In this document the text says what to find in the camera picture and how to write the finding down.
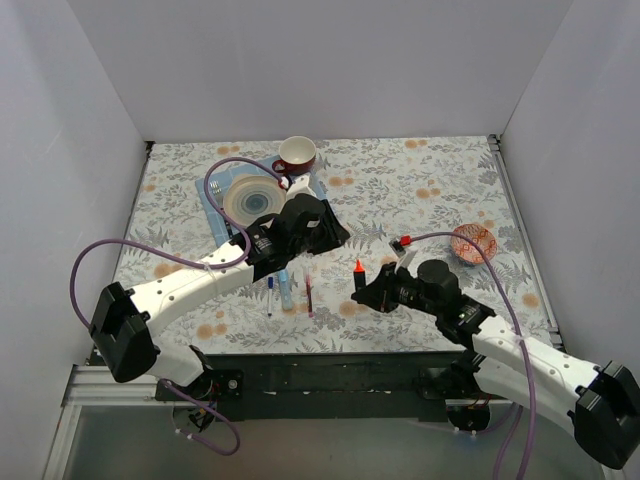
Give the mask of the light blue highlighter cap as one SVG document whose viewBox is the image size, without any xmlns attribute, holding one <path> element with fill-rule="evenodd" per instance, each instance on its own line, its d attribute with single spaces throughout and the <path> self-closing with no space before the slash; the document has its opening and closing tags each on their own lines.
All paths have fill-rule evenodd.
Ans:
<svg viewBox="0 0 640 480">
<path fill-rule="evenodd" d="M 290 276 L 286 269 L 280 270 L 278 272 L 279 283 L 284 286 L 290 285 Z"/>
</svg>

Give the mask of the light blue highlighter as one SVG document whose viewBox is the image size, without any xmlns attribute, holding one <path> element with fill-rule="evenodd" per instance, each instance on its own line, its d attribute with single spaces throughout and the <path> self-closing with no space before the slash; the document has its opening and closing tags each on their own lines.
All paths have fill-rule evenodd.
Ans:
<svg viewBox="0 0 640 480">
<path fill-rule="evenodd" d="M 291 290 L 287 284 L 280 285 L 281 304 L 284 311 L 291 311 L 294 308 L 294 302 L 291 297 Z"/>
</svg>

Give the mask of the pink pen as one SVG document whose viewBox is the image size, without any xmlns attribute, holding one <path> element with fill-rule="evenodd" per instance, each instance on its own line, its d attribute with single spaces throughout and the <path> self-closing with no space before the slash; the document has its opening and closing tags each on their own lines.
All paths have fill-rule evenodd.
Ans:
<svg viewBox="0 0 640 480">
<path fill-rule="evenodd" d="M 309 318 L 313 318 L 314 310 L 313 310 L 313 294 L 312 294 L 312 284 L 310 277 L 307 277 L 305 280 L 305 288 L 306 288 L 306 298 L 307 298 L 307 312 Z"/>
</svg>

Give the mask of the orange black highlighter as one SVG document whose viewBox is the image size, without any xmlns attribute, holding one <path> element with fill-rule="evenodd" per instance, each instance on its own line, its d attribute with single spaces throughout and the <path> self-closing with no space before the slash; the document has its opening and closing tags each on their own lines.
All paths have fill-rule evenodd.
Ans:
<svg viewBox="0 0 640 480">
<path fill-rule="evenodd" d="M 353 278 L 355 291 L 359 291 L 366 287 L 366 271 L 359 259 L 356 260 L 356 265 L 353 270 Z"/>
</svg>

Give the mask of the thin blue pen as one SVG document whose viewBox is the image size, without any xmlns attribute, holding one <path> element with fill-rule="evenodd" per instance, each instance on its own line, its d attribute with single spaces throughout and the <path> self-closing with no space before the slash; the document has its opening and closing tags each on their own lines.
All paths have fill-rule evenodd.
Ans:
<svg viewBox="0 0 640 480">
<path fill-rule="evenodd" d="M 268 286 L 268 304 L 267 304 L 267 316 L 272 317 L 273 315 L 273 296 L 274 296 L 274 286 Z"/>
</svg>

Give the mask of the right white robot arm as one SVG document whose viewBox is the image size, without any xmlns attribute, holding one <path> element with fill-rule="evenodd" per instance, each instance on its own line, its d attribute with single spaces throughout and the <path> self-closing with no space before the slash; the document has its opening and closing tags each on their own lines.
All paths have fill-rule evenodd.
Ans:
<svg viewBox="0 0 640 480">
<path fill-rule="evenodd" d="M 622 469 L 638 448 L 639 385 L 625 366 L 614 361 L 600 366 L 517 334 L 504 318 L 464 294 L 441 260 L 421 263 L 415 275 L 391 262 L 372 282 L 362 267 L 353 276 L 353 301 L 381 313 L 405 306 L 430 314 L 448 340 L 466 349 L 471 362 L 452 373 L 460 395 L 483 391 L 534 407 L 611 469 Z"/>
</svg>

